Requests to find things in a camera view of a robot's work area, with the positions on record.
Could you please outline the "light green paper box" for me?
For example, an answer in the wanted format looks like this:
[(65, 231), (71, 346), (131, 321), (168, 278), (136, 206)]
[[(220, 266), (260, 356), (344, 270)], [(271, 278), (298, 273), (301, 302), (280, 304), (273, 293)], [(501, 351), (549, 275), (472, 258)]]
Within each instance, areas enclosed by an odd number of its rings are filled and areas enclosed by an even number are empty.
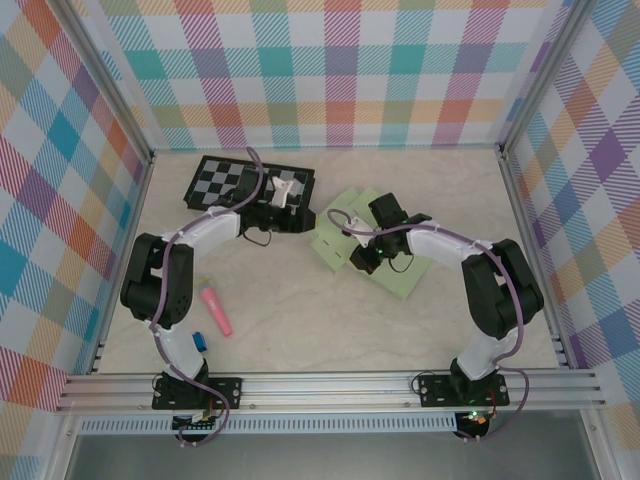
[(316, 216), (316, 228), (311, 232), (311, 248), (334, 272), (344, 266), (350, 267), (364, 278), (378, 283), (400, 299), (405, 300), (426, 273), (431, 261), (424, 257), (399, 254), (392, 260), (392, 265), (384, 260), (372, 275), (368, 275), (364, 271), (357, 270), (349, 259), (355, 248), (359, 246), (359, 242), (353, 237), (344, 235), (327, 217), (327, 211), (336, 208), (346, 212), (350, 217), (358, 217), (373, 228), (377, 228), (377, 221), (368, 204), (378, 196), (379, 193), (372, 188), (359, 192), (354, 187), (350, 187), (338, 195), (325, 210)]

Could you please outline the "black and grey chessboard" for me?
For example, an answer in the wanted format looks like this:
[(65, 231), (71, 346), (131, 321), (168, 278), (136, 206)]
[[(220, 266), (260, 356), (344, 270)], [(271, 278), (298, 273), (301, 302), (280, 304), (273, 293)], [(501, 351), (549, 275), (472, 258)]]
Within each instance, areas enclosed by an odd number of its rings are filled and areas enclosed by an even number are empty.
[[(315, 184), (314, 169), (273, 163), (264, 163), (263, 168), (266, 186), (259, 196), (259, 202), (269, 202), (272, 199), (275, 190), (269, 178), (276, 176), (283, 181), (296, 180), (301, 184), (295, 195), (287, 196), (286, 205), (294, 213), (309, 207)], [(206, 211), (221, 196), (230, 197), (247, 170), (256, 170), (255, 164), (250, 160), (204, 155), (183, 197), (187, 208)]]

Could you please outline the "pink marker pen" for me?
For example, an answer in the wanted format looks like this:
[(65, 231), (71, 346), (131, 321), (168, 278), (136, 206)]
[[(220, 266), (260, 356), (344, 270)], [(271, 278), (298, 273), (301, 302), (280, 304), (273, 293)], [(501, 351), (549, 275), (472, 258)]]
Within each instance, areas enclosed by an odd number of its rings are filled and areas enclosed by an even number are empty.
[(233, 334), (233, 329), (216, 294), (216, 291), (214, 290), (211, 280), (208, 277), (200, 278), (196, 282), (196, 289), (201, 300), (203, 301), (207, 310), (220, 329), (221, 333), (225, 337), (230, 337)]

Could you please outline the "small electronics board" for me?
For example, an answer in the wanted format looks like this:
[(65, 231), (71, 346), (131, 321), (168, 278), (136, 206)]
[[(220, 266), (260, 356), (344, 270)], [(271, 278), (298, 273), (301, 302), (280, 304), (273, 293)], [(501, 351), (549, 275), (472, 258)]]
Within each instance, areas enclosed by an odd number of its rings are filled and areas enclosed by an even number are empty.
[(493, 416), (493, 411), (472, 410), (459, 413), (456, 416), (457, 426), (460, 431), (487, 430)]
[(219, 416), (210, 412), (177, 415), (172, 418), (171, 428), (175, 431), (210, 431), (216, 428)]

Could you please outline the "aluminium frame cross rail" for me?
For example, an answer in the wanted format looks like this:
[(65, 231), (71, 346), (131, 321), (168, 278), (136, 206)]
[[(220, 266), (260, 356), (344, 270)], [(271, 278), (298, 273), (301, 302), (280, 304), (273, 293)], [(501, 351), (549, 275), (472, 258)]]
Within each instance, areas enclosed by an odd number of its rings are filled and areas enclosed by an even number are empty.
[[(408, 371), (240, 373), (236, 414), (381, 413), (418, 411)], [(590, 370), (534, 369), (524, 407), (531, 411), (602, 409), (606, 401)], [(151, 413), (152, 374), (71, 376), (56, 412), (66, 415)]]

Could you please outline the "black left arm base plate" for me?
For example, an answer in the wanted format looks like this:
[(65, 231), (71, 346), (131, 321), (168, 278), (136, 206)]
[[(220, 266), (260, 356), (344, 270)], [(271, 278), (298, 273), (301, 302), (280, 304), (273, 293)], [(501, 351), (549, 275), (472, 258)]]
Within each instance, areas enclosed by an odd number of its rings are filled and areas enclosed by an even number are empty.
[[(239, 377), (209, 377), (207, 384), (223, 396), (231, 410), (238, 409), (242, 395), (242, 379)], [(192, 383), (179, 380), (163, 372), (152, 380), (153, 410), (221, 410), (224, 403)]]

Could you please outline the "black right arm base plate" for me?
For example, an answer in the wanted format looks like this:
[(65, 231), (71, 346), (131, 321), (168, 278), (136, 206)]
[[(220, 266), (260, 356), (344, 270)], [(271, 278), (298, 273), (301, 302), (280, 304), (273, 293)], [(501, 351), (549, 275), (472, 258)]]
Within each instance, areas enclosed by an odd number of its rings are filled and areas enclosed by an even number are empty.
[(460, 381), (450, 375), (421, 375), (418, 393), (422, 407), (508, 406), (510, 398), (505, 377), (492, 374), (481, 380)]

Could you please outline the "aluminium frame post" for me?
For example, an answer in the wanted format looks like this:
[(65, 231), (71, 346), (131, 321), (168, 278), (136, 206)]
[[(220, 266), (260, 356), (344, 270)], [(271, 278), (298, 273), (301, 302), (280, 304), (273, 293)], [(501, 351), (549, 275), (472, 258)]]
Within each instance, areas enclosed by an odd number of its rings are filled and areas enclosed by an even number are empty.
[(63, 29), (69, 35), (81, 59), (85, 62), (86, 68), (98, 89), (105, 95), (116, 119), (120, 122), (134, 149), (147, 165), (151, 164), (153, 160), (152, 150), (129, 110), (99, 49), (95, 46), (71, 1), (48, 0), (48, 3)]
[(512, 115), (507, 121), (503, 138), (497, 143), (499, 158), (507, 160), (519, 139), (525, 133), (544, 95), (555, 80), (572, 45), (579, 36), (583, 25), (599, 0), (572, 0), (568, 7), (562, 7), (565, 15), (552, 24), (549, 34), (554, 34), (552, 42), (543, 42), (545, 51), (539, 50), (534, 61), (537, 70), (526, 84), (526, 96), (518, 98), (513, 105)]

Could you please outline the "aluminium frame side rail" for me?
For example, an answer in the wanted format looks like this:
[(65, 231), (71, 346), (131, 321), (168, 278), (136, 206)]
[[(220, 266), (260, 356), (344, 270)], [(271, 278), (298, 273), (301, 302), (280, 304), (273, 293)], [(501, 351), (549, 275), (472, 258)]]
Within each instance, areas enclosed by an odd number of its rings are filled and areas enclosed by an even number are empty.
[(571, 358), (564, 344), (563, 327), (558, 317), (555, 298), (543, 269), (542, 256), (537, 245), (533, 226), (526, 213), (524, 199), (518, 188), (507, 155), (497, 149), (496, 158), (522, 238), (523, 250), (544, 297), (543, 313), (559, 366), (561, 368), (571, 368)]
[(111, 289), (109, 291), (109, 297), (106, 303), (105, 311), (99, 321), (99, 324), (97, 325), (95, 339), (91, 343), (91, 357), (86, 362), (85, 375), (92, 375), (99, 372), (99, 366), (104, 355), (106, 341), (111, 327), (113, 315), (119, 300), (120, 288), (126, 273), (130, 251), (135, 240), (137, 227), (140, 222), (144, 202), (153, 175), (155, 157), (155, 152), (151, 151), (150, 156), (146, 160), (142, 171), (141, 185), (139, 188), (138, 196), (134, 203), (134, 207), (127, 224), (123, 248), (120, 256), (118, 257), (118, 262), (114, 271), (114, 279), (111, 283)]

